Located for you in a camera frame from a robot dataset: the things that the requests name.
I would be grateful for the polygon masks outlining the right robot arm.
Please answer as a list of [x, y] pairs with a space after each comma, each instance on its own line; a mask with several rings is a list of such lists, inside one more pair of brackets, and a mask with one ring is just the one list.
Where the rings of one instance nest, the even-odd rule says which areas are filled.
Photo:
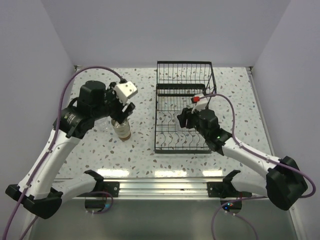
[[220, 198], [247, 192], [267, 197], [276, 207], [286, 211], [307, 191], [306, 180], [294, 159], [278, 158], [242, 143], [220, 127], [213, 110], [184, 108], [177, 120], [181, 128], [195, 129], [211, 151], [232, 158], [259, 175], [250, 178], [240, 170], [231, 171], [215, 187]]

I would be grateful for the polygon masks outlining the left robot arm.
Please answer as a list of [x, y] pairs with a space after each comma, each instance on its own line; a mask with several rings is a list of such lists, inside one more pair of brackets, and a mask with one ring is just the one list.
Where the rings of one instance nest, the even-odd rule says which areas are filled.
[[94, 170], [86, 170], [62, 183], [54, 180], [66, 158], [97, 120], [110, 117], [121, 124], [133, 113], [135, 105], [128, 100], [137, 92], [137, 87], [126, 80], [111, 82], [109, 86], [96, 80], [87, 81], [78, 97], [60, 112], [31, 170], [18, 184], [9, 185], [5, 193], [42, 219], [52, 217], [63, 203], [77, 196], [101, 195], [104, 178]]

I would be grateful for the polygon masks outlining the clear glass back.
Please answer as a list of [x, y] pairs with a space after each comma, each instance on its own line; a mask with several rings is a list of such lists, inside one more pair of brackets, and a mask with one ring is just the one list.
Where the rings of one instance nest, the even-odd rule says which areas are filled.
[[187, 131], [187, 116], [185, 114], [182, 113], [176, 113], [174, 115], [174, 120], [175, 120], [175, 129], [178, 132], [182, 132], [182, 131]]

